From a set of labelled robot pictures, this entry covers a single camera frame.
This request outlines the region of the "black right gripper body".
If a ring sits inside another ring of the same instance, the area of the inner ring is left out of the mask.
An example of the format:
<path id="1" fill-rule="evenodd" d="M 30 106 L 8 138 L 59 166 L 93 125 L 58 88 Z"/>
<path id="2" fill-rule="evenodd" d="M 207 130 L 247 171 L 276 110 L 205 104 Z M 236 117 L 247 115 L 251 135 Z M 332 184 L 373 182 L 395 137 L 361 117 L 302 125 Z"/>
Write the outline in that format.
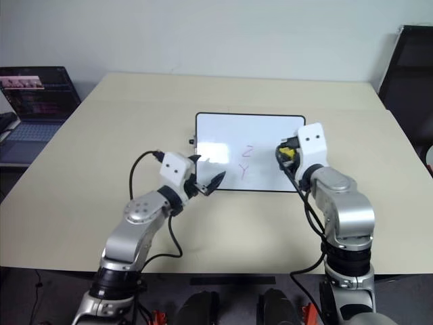
<path id="1" fill-rule="evenodd" d="M 293 160 L 293 164 L 290 169 L 285 169 L 282 171 L 288 171 L 289 173 L 295 173 L 300 166 L 300 154 L 298 150 L 300 149 L 299 140 L 297 137 L 291 137 L 290 140 L 291 148 L 281 148 L 275 150 L 275 157 L 277 154 L 287 154 Z"/>

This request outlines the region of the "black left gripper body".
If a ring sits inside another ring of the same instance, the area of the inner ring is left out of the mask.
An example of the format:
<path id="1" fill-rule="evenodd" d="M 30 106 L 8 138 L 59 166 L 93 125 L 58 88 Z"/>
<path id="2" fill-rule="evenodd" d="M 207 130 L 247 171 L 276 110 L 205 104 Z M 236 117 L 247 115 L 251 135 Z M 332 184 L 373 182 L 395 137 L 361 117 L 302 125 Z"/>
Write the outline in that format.
<path id="1" fill-rule="evenodd" d="M 195 168 L 190 167 L 187 170 L 184 182 L 184 191 L 188 198 L 197 196 L 199 193 L 207 194 L 207 187 L 197 182 Z"/>

